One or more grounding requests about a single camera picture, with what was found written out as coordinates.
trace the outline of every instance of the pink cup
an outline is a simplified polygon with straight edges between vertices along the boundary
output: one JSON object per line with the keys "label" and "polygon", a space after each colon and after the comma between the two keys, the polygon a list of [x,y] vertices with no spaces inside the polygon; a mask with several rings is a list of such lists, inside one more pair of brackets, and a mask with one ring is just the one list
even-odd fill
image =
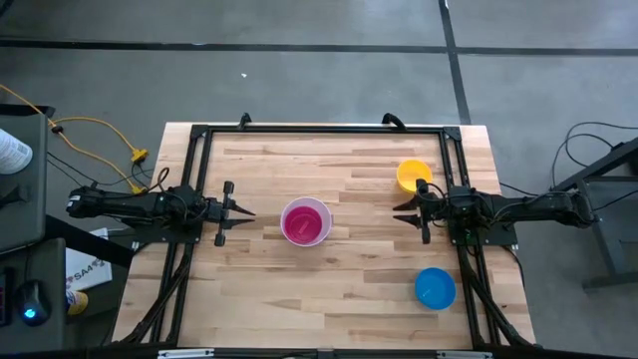
{"label": "pink cup", "polygon": [[321,200],[297,198],[281,212],[281,231],[293,244],[313,246],[321,243],[332,228],[332,214]]}

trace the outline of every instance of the blue bowl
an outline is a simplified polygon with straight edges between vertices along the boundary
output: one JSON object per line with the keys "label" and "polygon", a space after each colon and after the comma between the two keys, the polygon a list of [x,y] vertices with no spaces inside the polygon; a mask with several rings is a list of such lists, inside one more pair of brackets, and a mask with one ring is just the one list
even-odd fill
{"label": "blue bowl", "polygon": [[457,288],[455,281],[439,268],[424,269],[417,277],[415,294],[420,302],[433,310],[443,310],[455,302]]}

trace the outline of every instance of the wooden table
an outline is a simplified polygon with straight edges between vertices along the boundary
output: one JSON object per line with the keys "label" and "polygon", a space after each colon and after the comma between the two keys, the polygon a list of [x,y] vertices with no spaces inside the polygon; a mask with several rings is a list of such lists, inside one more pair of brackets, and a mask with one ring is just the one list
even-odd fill
{"label": "wooden table", "polygon": [[[156,164],[156,173],[170,168],[166,184],[179,184],[191,125],[166,124]],[[461,129],[472,185],[498,193],[486,128]],[[216,225],[205,226],[190,271],[180,346],[471,347],[459,261],[447,230],[431,226],[432,243],[423,245],[415,228],[392,219],[392,207],[411,197],[396,184],[401,161],[426,162],[445,188],[435,136],[216,134],[212,147],[204,195],[221,196],[223,182],[232,180],[237,203],[257,217],[228,231],[222,248],[213,246]],[[195,159],[193,185],[198,166]],[[304,195],[323,200],[334,214],[329,237],[316,247],[289,243],[279,228],[285,204]],[[156,299],[165,251],[158,243],[135,257],[114,339],[130,333]],[[494,300],[533,341],[516,263],[500,247],[487,247],[485,259]],[[416,275],[432,266],[457,282],[457,300],[447,310],[432,311],[416,300]]]}

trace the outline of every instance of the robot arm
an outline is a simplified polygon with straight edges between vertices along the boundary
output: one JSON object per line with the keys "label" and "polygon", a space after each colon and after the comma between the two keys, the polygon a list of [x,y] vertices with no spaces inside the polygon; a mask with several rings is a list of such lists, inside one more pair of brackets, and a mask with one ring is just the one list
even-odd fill
{"label": "robot arm", "polygon": [[230,210],[254,215],[232,199],[234,184],[226,181],[223,201],[203,197],[189,185],[170,187],[159,192],[126,194],[82,186],[69,194],[67,212],[74,218],[107,215],[135,228],[183,231],[204,221],[219,223],[215,245],[225,244],[224,231],[253,219],[229,219]]}
{"label": "robot arm", "polygon": [[428,222],[445,220],[452,230],[477,230],[479,236],[518,221],[555,220],[579,228],[588,227],[596,218],[589,201],[579,192],[548,192],[536,197],[503,197],[465,186],[453,186],[448,195],[438,197],[429,185],[417,180],[417,193],[394,210],[415,210],[419,214],[395,215],[422,230],[423,243],[430,242]]}

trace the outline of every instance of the concrete floor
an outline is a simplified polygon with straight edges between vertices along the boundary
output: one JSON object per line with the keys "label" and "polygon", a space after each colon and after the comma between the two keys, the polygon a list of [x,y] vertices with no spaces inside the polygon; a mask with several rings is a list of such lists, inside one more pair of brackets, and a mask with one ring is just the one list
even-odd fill
{"label": "concrete floor", "polygon": [[[632,21],[638,3],[632,0],[449,0],[449,5],[460,46],[638,47]],[[445,45],[436,0],[22,0],[0,19],[0,35]],[[460,56],[473,124],[488,126],[500,179],[543,191],[550,186],[555,150],[571,125],[638,125],[636,60]],[[155,162],[168,121],[237,121],[249,112],[254,121],[377,123],[392,112],[407,123],[459,123],[446,55],[1,48],[0,83],[38,104],[55,106],[57,117],[110,121],[135,145],[152,151],[148,164]],[[0,102],[7,101],[13,100],[2,94]],[[638,135],[586,131],[612,143]],[[128,169],[129,152],[105,129],[73,124],[66,134]],[[606,151],[589,139],[574,141],[573,148],[585,162]],[[118,179],[56,139],[50,151],[103,181]],[[577,169],[561,157],[556,174],[564,179]],[[118,225],[107,218],[67,218],[64,206],[74,187],[50,169],[48,212],[86,229]],[[124,185],[119,189],[127,190]],[[589,294],[580,287],[583,280],[605,273],[591,232],[553,223],[516,229],[538,343],[638,356],[638,286]],[[94,322],[78,343],[102,339],[108,315]]]}

